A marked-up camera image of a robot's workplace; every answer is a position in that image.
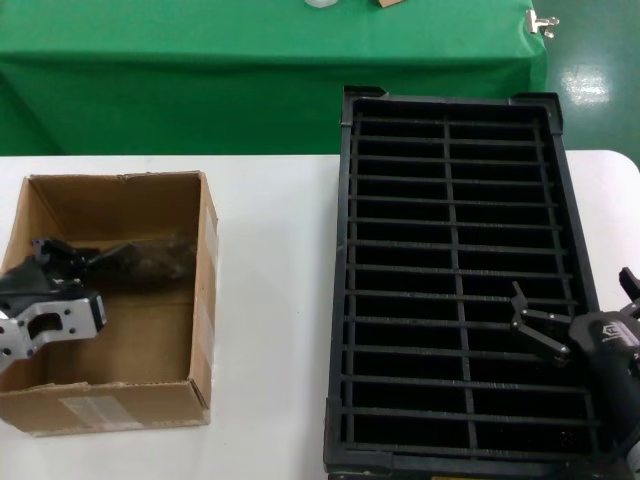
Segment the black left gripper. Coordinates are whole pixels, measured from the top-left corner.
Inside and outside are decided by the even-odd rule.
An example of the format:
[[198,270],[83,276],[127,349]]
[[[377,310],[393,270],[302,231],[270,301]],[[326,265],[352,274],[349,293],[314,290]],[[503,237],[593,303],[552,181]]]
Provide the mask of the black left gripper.
[[84,286],[74,269],[92,266],[101,258],[97,248],[76,248],[55,238],[32,241],[33,256],[1,276],[1,300],[32,298],[77,299]]

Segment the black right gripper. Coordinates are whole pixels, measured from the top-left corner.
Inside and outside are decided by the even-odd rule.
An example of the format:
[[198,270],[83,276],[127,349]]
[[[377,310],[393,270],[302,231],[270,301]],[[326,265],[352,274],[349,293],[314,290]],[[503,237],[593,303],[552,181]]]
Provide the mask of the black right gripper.
[[569,338],[586,360],[597,391],[604,399],[609,428],[622,451],[628,453],[639,443],[640,282],[624,267],[619,273],[619,283],[630,299],[628,305],[620,311],[580,315],[571,323],[569,316],[531,309],[518,282],[513,281],[510,331],[539,358],[565,366],[571,349],[527,321],[570,326]]

